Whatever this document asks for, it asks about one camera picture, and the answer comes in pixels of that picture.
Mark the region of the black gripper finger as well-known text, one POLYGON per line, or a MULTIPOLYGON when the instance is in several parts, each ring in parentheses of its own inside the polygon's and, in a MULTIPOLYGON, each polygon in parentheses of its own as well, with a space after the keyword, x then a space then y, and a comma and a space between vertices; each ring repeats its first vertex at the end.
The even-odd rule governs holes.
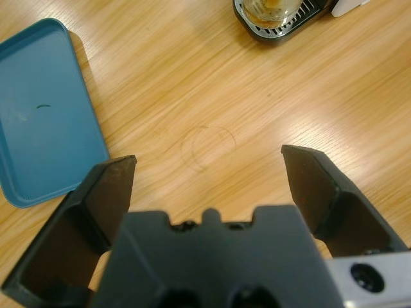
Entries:
POLYGON ((359 188, 323 152, 281 148, 292 199, 314 238, 333 257, 408 251, 359 188))
POLYGON ((1 286, 21 305, 87 305, 89 282, 128 212, 137 160, 95 165, 35 236, 1 286))

